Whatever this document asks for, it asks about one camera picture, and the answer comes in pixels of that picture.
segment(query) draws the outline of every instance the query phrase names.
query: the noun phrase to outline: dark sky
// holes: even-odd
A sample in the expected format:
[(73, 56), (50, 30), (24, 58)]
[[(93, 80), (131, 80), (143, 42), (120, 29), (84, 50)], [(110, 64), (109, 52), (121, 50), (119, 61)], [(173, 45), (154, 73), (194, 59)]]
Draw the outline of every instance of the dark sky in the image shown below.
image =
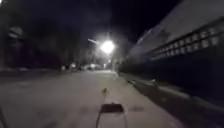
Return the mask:
[(118, 30), (133, 43), (155, 26), (179, 0), (23, 0), (33, 19), (80, 29), (86, 37)]

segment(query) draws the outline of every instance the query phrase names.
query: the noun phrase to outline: bright light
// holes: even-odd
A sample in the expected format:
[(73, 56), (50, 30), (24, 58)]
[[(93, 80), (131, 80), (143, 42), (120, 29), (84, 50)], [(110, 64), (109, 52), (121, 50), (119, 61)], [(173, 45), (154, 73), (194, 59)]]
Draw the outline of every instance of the bright light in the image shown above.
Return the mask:
[(103, 68), (106, 68), (107, 67), (107, 64), (103, 64)]
[(95, 64), (90, 64), (90, 67), (91, 67), (91, 68), (95, 68), (96, 65), (95, 65)]
[(72, 68), (75, 68), (75, 67), (76, 67), (75, 63), (72, 63), (72, 64), (71, 64), (71, 67), (72, 67)]
[(106, 54), (111, 54), (114, 51), (114, 48), (114, 43), (111, 40), (103, 42), (103, 44), (100, 46), (100, 49)]

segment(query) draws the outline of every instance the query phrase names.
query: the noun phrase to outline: road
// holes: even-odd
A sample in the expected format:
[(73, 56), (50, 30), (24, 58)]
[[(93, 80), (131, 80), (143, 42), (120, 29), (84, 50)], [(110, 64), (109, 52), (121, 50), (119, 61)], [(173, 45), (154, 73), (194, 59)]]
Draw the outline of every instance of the road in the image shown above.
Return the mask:
[[(104, 88), (108, 90), (106, 101)], [(123, 105), (128, 128), (184, 127), (110, 71), (80, 72), (0, 85), (0, 107), (8, 128), (95, 128), (103, 102)], [(110, 123), (107, 128), (118, 124)]]

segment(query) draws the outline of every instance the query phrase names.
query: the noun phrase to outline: street light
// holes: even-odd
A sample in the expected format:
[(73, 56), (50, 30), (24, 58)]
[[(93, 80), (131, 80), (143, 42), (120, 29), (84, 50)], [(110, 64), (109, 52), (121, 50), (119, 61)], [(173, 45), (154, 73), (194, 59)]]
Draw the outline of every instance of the street light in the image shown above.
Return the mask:
[(101, 44), (100, 49), (106, 54), (111, 54), (115, 49), (115, 45), (112, 40), (106, 40)]

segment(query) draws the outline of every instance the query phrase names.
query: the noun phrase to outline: small object on road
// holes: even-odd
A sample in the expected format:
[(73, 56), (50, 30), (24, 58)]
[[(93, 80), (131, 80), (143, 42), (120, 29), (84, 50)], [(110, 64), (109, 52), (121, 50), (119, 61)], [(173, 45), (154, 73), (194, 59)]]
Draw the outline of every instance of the small object on road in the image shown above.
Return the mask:
[(162, 98), (162, 101), (163, 101), (163, 102), (166, 102), (167, 100), (166, 100), (166, 98)]
[(118, 103), (101, 105), (96, 121), (96, 128), (107, 128), (112, 124), (119, 128), (127, 128), (127, 120), (123, 106)]
[(102, 92), (103, 92), (103, 94), (106, 94), (106, 93), (107, 93), (107, 88), (104, 88), (104, 89), (102, 90)]

